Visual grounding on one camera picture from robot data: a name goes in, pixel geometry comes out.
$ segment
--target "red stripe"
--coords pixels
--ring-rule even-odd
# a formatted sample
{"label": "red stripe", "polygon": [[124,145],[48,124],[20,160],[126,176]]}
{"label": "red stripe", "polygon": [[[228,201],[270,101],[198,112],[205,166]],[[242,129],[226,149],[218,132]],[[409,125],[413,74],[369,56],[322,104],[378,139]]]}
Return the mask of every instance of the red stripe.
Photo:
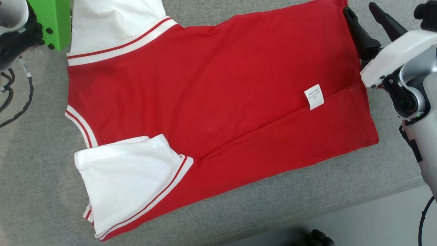
{"label": "red stripe", "polygon": [[75,119],[78,123],[79,123],[79,125],[80,125],[80,127],[83,129],[83,132],[85,133],[85,135],[87,136],[87,140],[88,140],[88,144],[89,144],[89,146],[90,147],[92,147],[91,146],[91,140],[90,140],[90,136],[88,135],[88,132],[87,132],[87,130],[85,129],[85,127],[82,125],[82,123],[76,118],[76,116],[74,116],[72,113],[70,113],[68,110],[67,110],[67,114],[69,115],[69,116],[71,116],[73,119]]}
{"label": "red stripe", "polygon": [[86,220],[88,220],[88,218],[90,217],[90,214],[91,214],[91,210],[88,211],[88,214],[85,217]]}
{"label": "red stripe", "polygon": [[166,22],[167,20],[170,20],[170,19],[171,19],[171,18],[167,18],[167,19],[164,19],[164,20],[160,21],[160,22],[159,22],[158,24],[156,24],[152,29],[148,30],[146,33],[144,33],[143,35],[141,35],[139,38],[137,38],[137,39],[135,39],[135,40],[133,40],[133,41],[130,41],[129,43],[126,43],[126,44],[124,44],[124,45],[120,45],[120,46],[117,46],[117,47],[114,47],[114,48],[104,49],[104,50],[96,51],[96,52],[92,52],[92,53],[87,53],[87,54],[80,54],[80,55],[69,56],[67,59],[73,59],[73,58],[84,57],[84,56],[93,56],[93,55],[98,55],[98,54],[105,53],[105,52],[110,52],[110,51],[113,51],[113,50],[116,50],[116,49],[124,48],[124,47],[126,47],[126,46],[128,46],[128,45],[131,45],[131,44],[135,43],[136,41],[138,41],[138,40],[144,38],[144,37],[145,37],[146,35],[148,35],[150,32],[152,32],[152,31],[155,30],[157,27],[159,27],[162,23],[164,23],[164,22]]}
{"label": "red stripe", "polygon": [[182,162],[182,164],[180,165],[180,167],[179,167],[179,169],[178,169],[178,171],[177,171],[177,173],[176,173],[176,175],[174,176],[174,178],[171,180],[171,182],[170,182],[170,184],[163,190],[163,191],[161,191],[151,202],[149,202],[140,212],[138,212],[138,213],[136,213],[135,215],[133,215],[132,217],[130,217],[129,219],[127,219],[127,220],[125,220],[125,221],[122,221],[122,222],[120,222],[120,223],[118,223],[118,224],[116,224],[116,225],[114,225],[114,226],[112,226],[111,228],[109,228],[109,230],[107,230],[107,232],[106,233],[104,233],[104,234],[102,234],[100,237],[98,237],[98,238],[101,238],[101,237],[103,237],[104,235],[106,235],[111,229],[113,229],[114,227],[116,227],[117,225],[120,225],[120,224],[123,224],[123,223],[125,223],[126,221],[128,221],[128,220],[130,220],[130,219],[132,219],[133,217],[135,217],[135,216],[137,216],[138,214],[140,214],[141,212],[143,212],[148,206],[150,206],[150,204],[152,204],[162,193],[164,193],[170,186],[171,186],[171,184],[175,181],[175,179],[177,178],[177,175],[179,174],[179,172],[180,172],[180,170],[182,169],[182,167],[184,166],[184,164],[185,164],[185,161],[187,160],[187,157],[185,156],[185,158],[184,158],[184,161]]}

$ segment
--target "white floor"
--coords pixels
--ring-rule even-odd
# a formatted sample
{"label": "white floor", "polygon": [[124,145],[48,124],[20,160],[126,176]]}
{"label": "white floor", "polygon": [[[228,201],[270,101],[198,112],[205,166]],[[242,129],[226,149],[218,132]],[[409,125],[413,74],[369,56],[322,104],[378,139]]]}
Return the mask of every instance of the white floor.
{"label": "white floor", "polygon": [[[302,235],[313,228],[332,238],[336,246],[414,246],[420,217],[432,194],[427,186],[343,209],[277,231],[226,246],[288,246],[302,244]],[[423,246],[437,245],[437,203],[433,203],[423,228]]]}

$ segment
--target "t-shirt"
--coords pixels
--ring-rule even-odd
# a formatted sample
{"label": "t-shirt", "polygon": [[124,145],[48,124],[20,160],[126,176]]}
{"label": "t-shirt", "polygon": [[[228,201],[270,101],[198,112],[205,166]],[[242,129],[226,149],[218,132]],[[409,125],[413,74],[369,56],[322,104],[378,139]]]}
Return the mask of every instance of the t-shirt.
{"label": "t-shirt", "polygon": [[346,0],[192,27],[160,0],[110,2],[75,1],[68,54],[98,239],[378,142]]}

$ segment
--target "green bracket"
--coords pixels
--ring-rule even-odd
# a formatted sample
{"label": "green bracket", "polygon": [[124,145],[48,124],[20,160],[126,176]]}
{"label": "green bracket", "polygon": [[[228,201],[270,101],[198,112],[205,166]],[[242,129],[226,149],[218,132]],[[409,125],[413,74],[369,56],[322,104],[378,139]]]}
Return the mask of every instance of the green bracket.
{"label": "green bracket", "polygon": [[28,0],[42,25],[43,40],[58,51],[71,42],[70,0]]}

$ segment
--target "gray fabric surface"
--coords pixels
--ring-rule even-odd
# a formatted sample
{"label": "gray fabric surface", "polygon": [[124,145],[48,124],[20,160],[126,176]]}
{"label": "gray fabric surface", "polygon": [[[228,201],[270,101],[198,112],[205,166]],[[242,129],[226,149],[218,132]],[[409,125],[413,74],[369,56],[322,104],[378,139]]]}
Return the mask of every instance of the gray fabric surface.
{"label": "gray fabric surface", "polygon": [[[234,14],[305,0],[163,2],[168,15],[187,26],[217,24]],[[409,30],[419,27],[413,11],[421,2],[377,1]],[[367,2],[352,0],[350,5],[369,33],[387,44],[388,38],[371,17]],[[43,56],[25,54],[34,75],[32,105],[18,121],[0,129],[0,245],[100,245],[92,225],[82,218],[88,198],[73,160],[73,153],[85,144],[79,130],[64,117],[66,51],[44,51]],[[19,65],[14,70],[15,98],[0,114],[0,122],[27,101],[27,79]],[[414,156],[399,135],[400,121],[388,96],[370,90],[369,97],[380,144],[200,201],[104,244],[219,245],[423,185]]]}

